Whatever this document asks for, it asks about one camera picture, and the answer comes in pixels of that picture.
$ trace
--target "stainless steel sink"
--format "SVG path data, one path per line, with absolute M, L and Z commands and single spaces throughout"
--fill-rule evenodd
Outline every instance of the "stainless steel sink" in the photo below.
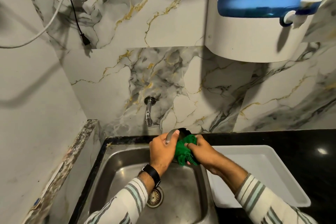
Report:
M 108 146 L 77 223 L 84 223 L 91 213 L 102 209 L 148 162 L 148 145 Z M 146 206 L 137 224 L 218 223 L 204 167 L 171 163 L 161 177 L 160 188 L 150 197 L 152 202 L 158 193 L 160 205 Z

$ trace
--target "green scrub cloth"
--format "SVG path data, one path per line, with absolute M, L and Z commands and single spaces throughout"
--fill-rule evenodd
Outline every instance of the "green scrub cloth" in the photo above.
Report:
M 196 160 L 195 156 L 188 149 L 184 146 L 185 143 L 193 143 L 196 144 L 197 138 L 194 135 L 188 135 L 182 140 L 178 140 L 176 143 L 176 150 L 175 150 L 175 159 L 178 161 L 180 166 L 184 166 L 187 161 L 191 164 L 199 165 L 200 163 Z

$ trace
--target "faucet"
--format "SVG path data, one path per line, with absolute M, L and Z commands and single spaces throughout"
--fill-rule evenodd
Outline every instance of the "faucet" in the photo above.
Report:
M 153 96 L 147 96 L 145 97 L 145 105 L 146 105 L 146 113 L 145 113 L 145 122 L 148 127 L 151 127 L 153 124 L 152 118 L 151 118 L 151 109 L 152 105 L 155 105 L 156 98 Z

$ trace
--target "white plastic tray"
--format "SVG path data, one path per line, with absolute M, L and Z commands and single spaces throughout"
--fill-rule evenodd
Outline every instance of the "white plastic tray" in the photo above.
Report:
M 267 145 L 214 146 L 254 175 L 276 195 L 294 207 L 308 207 L 307 194 L 281 161 L 275 150 Z M 208 171 L 213 200 L 217 207 L 241 208 L 229 187 L 221 178 Z

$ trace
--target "drain strainer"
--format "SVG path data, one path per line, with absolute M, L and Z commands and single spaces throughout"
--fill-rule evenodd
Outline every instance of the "drain strainer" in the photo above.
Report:
M 150 208 L 155 208 L 161 205 L 163 200 L 163 191 L 160 187 L 153 189 L 153 191 L 149 194 L 146 205 Z

